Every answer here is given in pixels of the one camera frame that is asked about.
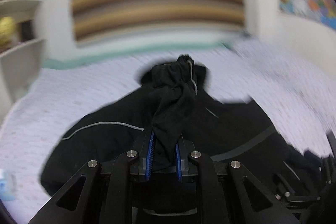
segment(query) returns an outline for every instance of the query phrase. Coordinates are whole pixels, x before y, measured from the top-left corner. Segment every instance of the metal bolt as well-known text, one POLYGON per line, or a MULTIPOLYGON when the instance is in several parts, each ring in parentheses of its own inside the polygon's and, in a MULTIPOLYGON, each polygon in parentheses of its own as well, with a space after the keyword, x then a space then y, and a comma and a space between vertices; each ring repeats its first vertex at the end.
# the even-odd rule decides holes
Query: metal bolt
POLYGON ((93 168, 93 167, 96 167, 97 164, 98 164, 98 162, 97 162, 96 160, 90 160, 90 161, 87 163, 87 166, 93 168))
POLYGON ((231 165, 233 168, 239 168, 239 167, 240 167, 240 162, 237 161, 237 160, 233 160, 233 161, 231 161, 230 165, 231 165))
POLYGON ((133 158, 137 155, 137 152, 135 150, 129 150, 127 152, 127 156, 130 157, 130 158, 133 158))
POLYGON ((199 158, 201 156, 201 153, 198 152, 198 151, 193 151, 190 153, 190 155, 193 157, 193 158, 199 158))

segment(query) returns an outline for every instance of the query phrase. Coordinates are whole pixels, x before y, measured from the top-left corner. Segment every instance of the bookshelf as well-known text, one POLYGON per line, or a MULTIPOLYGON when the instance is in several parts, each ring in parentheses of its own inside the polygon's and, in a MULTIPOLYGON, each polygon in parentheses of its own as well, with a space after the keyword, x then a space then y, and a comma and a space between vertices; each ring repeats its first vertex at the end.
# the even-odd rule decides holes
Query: bookshelf
POLYGON ((44 0, 0 0, 0 18, 10 16, 17 25, 11 46, 0 52, 0 124, 12 105, 26 94, 40 71, 45 39, 36 37, 41 22, 35 20, 36 11, 44 0), (20 27, 30 21, 32 39, 24 41, 20 27))

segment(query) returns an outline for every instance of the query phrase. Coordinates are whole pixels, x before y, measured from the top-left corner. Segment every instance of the black garment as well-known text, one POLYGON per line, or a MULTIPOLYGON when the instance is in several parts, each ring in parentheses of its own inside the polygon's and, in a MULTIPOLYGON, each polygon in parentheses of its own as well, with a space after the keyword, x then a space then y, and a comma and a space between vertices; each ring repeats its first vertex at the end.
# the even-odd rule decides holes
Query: black garment
MULTIPOLYGON (((222 104, 211 98, 203 90, 205 75, 206 68, 194 66, 189 56, 154 66, 143 75, 139 89, 86 115, 64 137, 84 126, 105 121, 152 129, 157 136, 153 166, 153 171, 156 171, 173 164, 174 145, 181 134, 184 139, 193 141, 201 153, 214 156, 243 145, 273 126, 253 100, 249 103, 222 104)), ((42 186, 53 195, 87 161, 96 159, 104 163, 131 149, 139 133, 141 131, 114 124, 80 130, 56 146, 42 172, 42 186)), ((283 174, 291 185, 296 186, 297 195, 315 194, 318 189, 314 179, 310 178, 311 170, 302 164, 295 165, 297 162, 292 155, 292 148, 274 131, 234 159, 242 162, 274 194, 276 185, 273 176, 277 173, 283 174), (288 169, 284 162, 289 158, 293 170, 300 170, 300 175, 306 176, 307 185, 300 183, 288 169)), ((162 190, 163 185, 160 180, 155 181, 155 176, 151 180, 145 191, 152 201, 142 200, 142 207, 162 211, 168 205, 160 200, 172 198, 179 200, 179 204, 177 207, 174 204, 166 207, 168 212, 187 211, 195 207, 194 188, 172 183, 175 190, 172 194, 162 190)), ((137 188, 136 191, 140 193, 142 189, 137 188)))

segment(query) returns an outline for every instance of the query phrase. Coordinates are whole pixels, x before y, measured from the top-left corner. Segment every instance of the white bedspread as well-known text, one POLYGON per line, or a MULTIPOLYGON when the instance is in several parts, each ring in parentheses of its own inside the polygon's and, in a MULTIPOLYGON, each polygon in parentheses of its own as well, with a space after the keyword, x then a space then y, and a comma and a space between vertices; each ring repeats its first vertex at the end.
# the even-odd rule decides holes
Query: white bedspread
POLYGON ((5 202, 18 224, 48 201, 39 174, 61 135, 82 116, 139 87, 140 68, 188 53, 211 72, 206 91, 218 100, 248 100, 263 108, 299 151, 331 153, 325 132, 336 131, 336 84, 318 68, 270 45, 249 40, 230 51, 151 52, 71 69, 42 69, 29 93, 15 104, 0 131, 0 168, 14 173, 17 200, 5 202))

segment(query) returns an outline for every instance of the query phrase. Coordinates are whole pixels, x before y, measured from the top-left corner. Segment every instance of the triangular cutout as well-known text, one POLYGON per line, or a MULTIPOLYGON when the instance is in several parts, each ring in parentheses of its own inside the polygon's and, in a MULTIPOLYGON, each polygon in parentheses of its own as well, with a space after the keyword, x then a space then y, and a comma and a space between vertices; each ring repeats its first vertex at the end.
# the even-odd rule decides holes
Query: triangular cutout
POLYGON ((79 180, 77 180, 60 199, 56 202, 58 207, 62 207, 69 211, 75 211, 79 197, 81 196, 86 178, 81 176, 79 180))
POLYGON ((272 202, 247 177, 243 178, 243 183, 254 212, 257 213, 272 207, 272 202))

